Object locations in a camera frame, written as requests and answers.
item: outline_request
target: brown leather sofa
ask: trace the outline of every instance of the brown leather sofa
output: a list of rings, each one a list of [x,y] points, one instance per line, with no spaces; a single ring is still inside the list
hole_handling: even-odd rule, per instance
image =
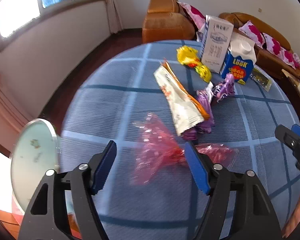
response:
[[[238,12],[221,13],[219,18],[231,22],[234,25],[234,31],[243,35],[244,33],[240,32],[238,28],[242,27],[246,22],[248,22],[248,20],[250,20],[260,32],[266,33],[275,38],[283,48],[293,53],[290,43],[281,33],[252,15]],[[271,54],[266,49],[258,47],[257,45],[254,46],[254,50],[257,57],[256,64],[265,70],[270,76],[281,79],[281,69],[284,69],[294,75],[296,78],[300,79],[300,70],[293,69],[291,66],[285,64],[281,59]]]
[[[191,40],[194,26],[182,14],[178,0],[150,0],[142,26],[143,43],[162,40]]]

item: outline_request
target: window sill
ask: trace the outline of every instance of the window sill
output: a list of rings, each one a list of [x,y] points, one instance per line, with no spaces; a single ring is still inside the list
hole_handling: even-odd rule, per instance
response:
[[[2,52],[15,39],[17,39],[19,36],[21,36],[23,33],[27,32],[28,30],[30,30],[32,27],[36,26],[37,24],[57,15],[59,13],[70,10],[72,8],[79,7],[79,6],[93,3],[93,2],[97,2],[97,1],[103,1],[103,0],[80,0],[75,3],[71,3],[69,5],[63,6],[62,8],[58,8],[53,11],[47,12],[46,14],[40,15],[38,18],[33,19],[32,21],[28,22],[26,25],[23,25],[22,27],[20,27],[16,31],[14,31],[7,38],[2,37],[0,34],[0,52]]]

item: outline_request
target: window frame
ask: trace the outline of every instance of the window frame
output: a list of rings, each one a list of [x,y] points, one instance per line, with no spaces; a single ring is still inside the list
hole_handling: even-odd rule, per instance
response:
[[[63,0],[59,3],[53,4],[48,6],[47,8],[43,8],[42,0],[37,0],[40,16],[37,18],[32,19],[31,21],[27,22],[25,25],[21,26],[17,30],[15,30],[10,36],[3,37],[0,33],[0,52],[2,52],[10,43],[12,43],[16,38],[20,35],[31,29],[32,27],[36,26],[38,23],[43,22],[59,13],[65,12],[72,8],[96,2],[102,0]]]

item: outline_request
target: silver bolt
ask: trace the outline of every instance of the silver bolt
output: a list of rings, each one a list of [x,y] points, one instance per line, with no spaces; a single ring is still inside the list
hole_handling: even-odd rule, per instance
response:
[[[216,164],[213,165],[213,168],[214,168],[215,170],[217,170],[217,171],[221,171],[221,170],[222,170],[222,165],[219,164],[219,163],[216,163]]]
[[[82,164],[80,164],[79,165],[79,170],[85,170],[85,169],[87,169],[88,168],[88,164],[87,163],[82,163]]]
[[[52,176],[54,174],[54,170],[47,170],[46,175],[47,176]]]
[[[247,171],[247,175],[253,177],[255,175],[254,171]]]

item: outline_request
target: blue plaid tablecloth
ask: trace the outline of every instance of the blue plaid tablecloth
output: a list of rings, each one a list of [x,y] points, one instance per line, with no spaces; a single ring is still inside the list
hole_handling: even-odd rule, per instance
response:
[[[176,135],[166,98],[153,76],[166,58],[190,93],[206,87],[193,70],[179,64],[176,49],[199,49],[195,41],[159,41],[127,50],[104,63],[77,91],[62,132],[61,171],[70,171],[101,152],[109,140],[118,151],[104,189],[95,206],[110,240],[191,239],[208,197],[198,191],[189,169],[161,169],[147,184],[132,185],[135,146],[147,112],[156,113],[182,147]],[[212,75],[212,82],[221,78]],[[300,171],[292,152],[274,137],[274,129],[299,124],[298,117],[274,82],[266,92],[253,80],[235,84],[235,97],[213,106],[215,127],[199,143],[224,143],[239,149],[232,171],[254,170],[268,192],[280,225],[292,213],[300,195]],[[230,195],[221,236],[231,225],[235,192]]]

